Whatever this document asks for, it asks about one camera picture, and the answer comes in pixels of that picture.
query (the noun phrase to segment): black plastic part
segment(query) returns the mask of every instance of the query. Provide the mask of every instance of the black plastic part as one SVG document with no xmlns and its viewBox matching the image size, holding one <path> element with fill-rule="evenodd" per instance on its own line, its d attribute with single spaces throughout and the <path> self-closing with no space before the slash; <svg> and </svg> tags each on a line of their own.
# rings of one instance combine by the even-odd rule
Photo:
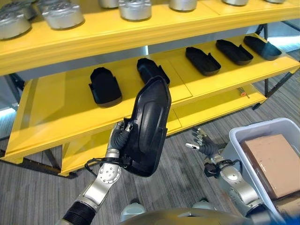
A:
<svg viewBox="0 0 300 225">
<path fill-rule="evenodd" d="M 73 225 L 89 225 L 95 217 L 95 211 L 81 202 L 75 202 L 66 212 L 63 219 Z"/>
<path fill-rule="evenodd" d="M 171 107 L 171 95 L 165 80 L 156 76 L 150 79 L 135 99 L 130 119 L 124 127 L 133 127 L 129 139 L 120 151 L 120 158 L 132 160 L 125 170 L 149 177 L 157 169 L 167 133 L 166 123 Z"/>
<path fill-rule="evenodd" d="M 219 72 L 221 68 L 221 65 L 210 53 L 206 55 L 198 48 L 186 48 L 186 57 L 204 76 L 212 76 Z"/>
<path fill-rule="evenodd" d="M 253 55 L 244 49 L 242 45 L 238 47 L 230 41 L 217 40 L 216 46 L 218 50 L 237 65 L 246 65 L 253 59 Z"/>
<path fill-rule="evenodd" d="M 153 60 L 149 60 L 147 58 L 139 59 L 136 66 L 144 83 L 147 83 L 148 80 L 153 77 L 161 76 L 169 86 L 170 79 L 168 78 L 167 74 L 165 74 L 162 67 L 157 66 Z"/>
<path fill-rule="evenodd" d="M 204 173 L 206 177 L 215 177 L 218 178 L 220 173 L 220 169 L 216 167 L 213 163 L 205 163 L 204 164 Z"/>
<path fill-rule="evenodd" d="M 111 107 L 122 101 L 122 93 L 117 79 L 110 70 L 99 67 L 90 75 L 89 84 L 94 101 L 100 107 Z"/>
<path fill-rule="evenodd" d="M 257 215 L 265 211 L 268 211 L 268 207 L 265 204 L 260 204 L 248 211 L 245 217 L 251 218 L 252 215 Z"/>
<path fill-rule="evenodd" d="M 244 43 L 253 51 L 262 56 L 265 60 L 275 60 L 281 55 L 281 51 L 269 41 L 265 43 L 261 39 L 252 36 L 245 36 Z"/>
</svg>

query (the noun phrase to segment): silver metal part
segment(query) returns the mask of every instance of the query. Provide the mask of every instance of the silver metal part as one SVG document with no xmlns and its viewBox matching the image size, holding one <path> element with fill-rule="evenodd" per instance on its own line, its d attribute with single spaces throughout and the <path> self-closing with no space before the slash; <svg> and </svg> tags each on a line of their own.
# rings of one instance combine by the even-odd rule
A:
<svg viewBox="0 0 300 225">
<path fill-rule="evenodd" d="M 23 14 L 0 11 L 0 39 L 17 37 L 31 28 Z"/>
<path fill-rule="evenodd" d="M 42 15 L 48 25 L 55 30 L 71 28 L 84 22 L 79 5 L 66 1 L 47 7 Z"/>
<path fill-rule="evenodd" d="M 195 144 L 191 144 L 191 143 L 186 143 L 186 146 L 190 149 L 195 149 L 195 150 L 199 150 L 199 146 L 195 145 Z"/>
<path fill-rule="evenodd" d="M 216 154 L 211 157 L 211 161 L 217 164 L 224 158 Z M 256 206 L 263 203 L 254 188 L 243 179 L 241 173 L 232 165 L 221 164 L 220 175 L 218 177 L 220 186 L 225 190 L 231 201 L 243 216 Z"/>
<path fill-rule="evenodd" d="M 248 0 L 222 0 L 224 3 L 233 5 L 233 6 L 245 6 L 248 3 Z"/>
<path fill-rule="evenodd" d="M 98 0 L 98 4 L 102 8 L 117 8 L 119 6 L 118 0 Z"/>
<path fill-rule="evenodd" d="M 33 19 L 36 17 L 37 13 L 33 9 L 30 2 L 26 1 L 13 1 L 1 8 L 1 11 L 11 12 L 11 13 L 19 13 L 24 14 L 24 17 L 27 20 Z"/>
<path fill-rule="evenodd" d="M 192 11 L 197 6 L 197 0 L 170 0 L 169 7 L 178 11 Z"/>
<path fill-rule="evenodd" d="M 150 0 L 119 0 L 120 15 L 131 21 L 145 20 L 151 17 Z"/>
<path fill-rule="evenodd" d="M 37 7 L 42 14 L 44 11 L 48 9 L 48 7 L 52 6 L 55 3 L 59 3 L 62 1 L 70 2 L 70 0 L 39 0 L 37 2 Z"/>
<path fill-rule="evenodd" d="M 265 1 L 270 3 L 275 3 L 275 4 L 282 4 L 285 2 L 285 0 L 265 0 Z"/>
</svg>

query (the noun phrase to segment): silver cylinder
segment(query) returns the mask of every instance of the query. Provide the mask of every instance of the silver cylinder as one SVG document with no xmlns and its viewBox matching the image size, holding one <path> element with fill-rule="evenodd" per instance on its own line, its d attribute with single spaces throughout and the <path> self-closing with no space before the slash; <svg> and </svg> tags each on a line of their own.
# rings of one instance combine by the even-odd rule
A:
<svg viewBox="0 0 300 225">
<path fill-rule="evenodd" d="M 170 0 L 169 7 L 177 11 L 192 11 L 197 6 L 197 0 Z"/>
<path fill-rule="evenodd" d="M 13 1 L 4 5 L 1 10 L 6 12 L 18 12 L 24 14 L 27 20 L 33 19 L 37 16 L 36 11 L 33 9 L 30 2 L 25 1 Z"/>
<path fill-rule="evenodd" d="M 119 9 L 125 20 L 139 21 L 151 17 L 150 0 L 119 0 Z"/>
<path fill-rule="evenodd" d="M 79 5 L 69 2 L 56 3 L 42 13 L 48 25 L 55 30 L 62 30 L 80 25 L 84 17 Z"/>
<path fill-rule="evenodd" d="M 265 0 L 265 1 L 270 3 L 275 3 L 275 4 L 282 4 L 285 2 L 285 0 Z"/>
<path fill-rule="evenodd" d="M 39 0 L 37 2 L 37 7 L 38 7 L 40 13 L 42 14 L 44 11 L 47 10 L 48 7 L 52 6 L 55 3 L 59 3 L 62 1 L 70 2 L 69 0 Z"/>
<path fill-rule="evenodd" d="M 98 0 L 98 4 L 102 8 L 117 8 L 119 6 L 118 0 Z"/>
<path fill-rule="evenodd" d="M 15 38 L 28 30 L 31 24 L 23 14 L 16 12 L 0 12 L 0 39 Z"/>
<path fill-rule="evenodd" d="M 222 0 L 224 3 L 232 6 L 245 6 L 248 0 Z"/>
</svg>

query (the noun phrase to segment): gray carpet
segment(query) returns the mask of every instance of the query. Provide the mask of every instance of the gray carpet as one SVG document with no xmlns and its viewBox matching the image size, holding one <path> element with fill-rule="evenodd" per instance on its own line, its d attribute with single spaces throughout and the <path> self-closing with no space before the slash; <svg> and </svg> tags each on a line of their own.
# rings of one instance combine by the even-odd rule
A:
<svg viewBox="0 0 300 225">
<path fill-rule="evenodd" d="M 297 60 L 299 51 L 290 53 Z M 275 85 L 283 75 L 270 79 Z M 255 84 L 263 91 L 263 82 Z M 232 128 L 278 117 L 292 119 L 300 126 L 300 73 L 295 74 L 259 109 L 250 108 L 202 124 L 208 135 L 220 148 L 229 142 L 228 133 Z M 13 115 L 0 121 L 7 135 Z M 237 214 L 236 209 L 213 178 L 203 173 L 203 156 L 184 144 L 193 140 L 192 131 L 187 130 L 166 139 L 156 173 L 149 178 L 140 178 L 123 170 L 119 181 L 111 188 L 99 213 L 92 224 L 114 225 L 119 222 L 120 213 L 130 200 L 138 197 L 147 210 L 176 207 L 190 207 L 207 197 L 218 210 Z M 7 142 L 0 142 L 5 149 Z M 54 154 L 61 157 L 61 149 Z M 44 154 L 31 156 L 49 163 Z M 39 172 L 22 169 L 0 162 L 0 224 L 4 225 L 53 225 L 71 206 L 74 199 L 93 179 L 86 170 L 78 171 L 78 178 L 68 180 Z"/>
</svg>

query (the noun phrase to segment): shelf leg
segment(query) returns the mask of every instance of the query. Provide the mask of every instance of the shelf leg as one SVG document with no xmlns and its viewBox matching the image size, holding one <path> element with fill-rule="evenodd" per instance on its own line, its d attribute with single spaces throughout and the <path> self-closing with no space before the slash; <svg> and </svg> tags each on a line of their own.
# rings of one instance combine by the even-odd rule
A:
<svg viewBox="0 0 300 225">
<path fill-rule="evenodd" d="M 267 23 L 264 23 L 264 24 L 259 24 L 255 33 L 257 35 L 260 35 L 260 33 L 262 32 L 263 30 L 263 35 L 264 35 L 264 39 L 268 39 L 268 24 Z"/>
<path fill-rule="evenodd" d="M 269 92 L 269 80 L 268 78 L 264 80 L 264 95 L 266 96 Z"/>
<path fill-rule="evenodd" d="M 269 85 L 269 81 L 268 79 L 265 80 L 265 97 L 266 98 L 270 98 L 282 85 L 284 85 L 285 82 L 288 81 L 288 79 L 290 79 L 294 74 L 292 74 L 291 72 L 288 72 L 283 78 L 281 78 L 281 80 L 269 91 L 268 90 L 268 85 Z M 260 107 L 262 104 L 261 103 L 257 103 L 252 107 L 252 110 L 257 109 L 258 107 Z"/>
<path fill-rule="evenodd" d="M 56 158 L 54 157 L 54 155 L 52 154 L 51 150 L 50 149 L 47 149 L 44 151 L 47 158 L 49 159 L 51 165 L 54 167 L 54 168 L 57 168 L 60 170 L 60 165 L 58 165 L 57 161 L 56 161 Z"/>
<path fill-rule="evenodd" d="M 11 92 L 13 93 L 16 101 L 18 103 L 20 103 L 21 95 L 20 95 L 20 92 L 18 89 L 23 91 L 25 81 L 21 77 L 19 77 L 18 74 L 16 74 L 16 73 L 6 75 L 6 76 L 4 76 L 4 78 L 8 84 Z"/>
<path fill-rule="evenodd" d="M 297 27 L 296 25 L 292 24 L 291 22 L 288 21 L 282 21 L 285 25 L 288 25 L 289 27 L 293 28 L 296 31 L 300 32 L 300 27 Z"/>
<path fill-rule="evenodd" d="M 5 151 L 0 150 L 0 156 L 4 156 L 5 155 Z M 73 179 L 75 177 L 77 177 L 76 173 L 70 172 L 69 175 L 67 174 L 66 176 L 61 176 L 60 175 L 60 169 L 55 168 L 53 166 L 49 166 L 49 165 L 45 165 L 33 160 L 29 160 L 27 158 L 22 158 L 21 163 L 19 162 L 19 164 L 15 164 L 12 162 L 8 162 L 8 161 L 3 161 L 0 160 L 2 163 L 7 163 L 7 164 L 11 164 L 11 165 L 15 165 L 18 167 L 22 167 L 25 169 L 29 169 L 29 170 L 34 170 L 37 172 L 41 172 L 41 173 L 46 173 L 46 174 L 50 174 L 50 175 L 54 175 L 54 176 L 59 176 L 59 177 L 65 177 L 68 179 Z"/>
</svg>

